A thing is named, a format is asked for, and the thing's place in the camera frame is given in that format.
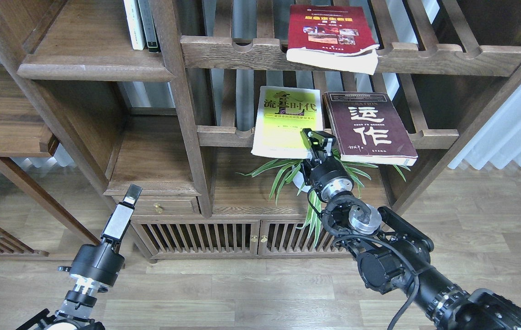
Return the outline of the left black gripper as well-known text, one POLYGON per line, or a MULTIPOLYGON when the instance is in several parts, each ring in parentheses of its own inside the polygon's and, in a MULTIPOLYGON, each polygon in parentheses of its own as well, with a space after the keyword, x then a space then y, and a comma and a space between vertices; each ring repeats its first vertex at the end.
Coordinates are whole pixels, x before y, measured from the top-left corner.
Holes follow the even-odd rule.
POLYGON ((97 246, 83 244, 72 262, 70 276, 81 280, 99 282, 103 287, 112 287, 124 265, 125 259, 116 251, 130 224, 131 215, 141 195, 142 188, 131 184, 101 234, 102 242, 97 246))

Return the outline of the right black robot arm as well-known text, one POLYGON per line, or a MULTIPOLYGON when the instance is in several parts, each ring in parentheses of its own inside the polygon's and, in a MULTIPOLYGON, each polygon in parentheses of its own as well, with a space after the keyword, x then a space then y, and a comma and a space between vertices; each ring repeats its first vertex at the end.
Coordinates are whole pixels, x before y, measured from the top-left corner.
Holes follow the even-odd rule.
POLYGON ((332 152, 334 136, 303 129, 302 138, 311 153, 304 180, 326 204, 318 213, 323 228, 354 257, 367 288, 407 295, 389 329, 415 303, 438 330, 521 330, 521 307, 491 290, 464 291, 431 265, 428 236, 388 207, 374 209, 352 194, 353 181, 332 152))

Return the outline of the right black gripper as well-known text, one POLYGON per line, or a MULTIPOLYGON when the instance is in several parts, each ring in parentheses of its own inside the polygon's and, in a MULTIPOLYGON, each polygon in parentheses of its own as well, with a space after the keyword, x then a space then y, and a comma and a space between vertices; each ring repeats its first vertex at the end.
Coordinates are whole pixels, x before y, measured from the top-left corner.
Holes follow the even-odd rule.
POLYGON ((302 164, 305 185, 313 188, 322 202, 354 202, 354 184, 342 163, 332 156, 336 137, 302 129, 302 139, 311 155, 302 164))

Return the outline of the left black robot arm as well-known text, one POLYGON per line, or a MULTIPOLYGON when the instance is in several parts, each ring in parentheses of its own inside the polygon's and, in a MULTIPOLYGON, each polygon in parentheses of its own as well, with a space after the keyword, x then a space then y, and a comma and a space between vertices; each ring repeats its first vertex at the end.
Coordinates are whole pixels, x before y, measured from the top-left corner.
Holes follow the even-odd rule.
POLYGON ((101 242, 80 247, 70 267, 59 267, 76 279, 61 307, 55 313, 43 309, 19 326, 20 330, 103 330, 101 322, 90 318, 96 294, 107 292, 116 282, 125 259, 116 251, 130 225, 131 215, 142 188, 131 184, 122 201, 108 219, 101 242))

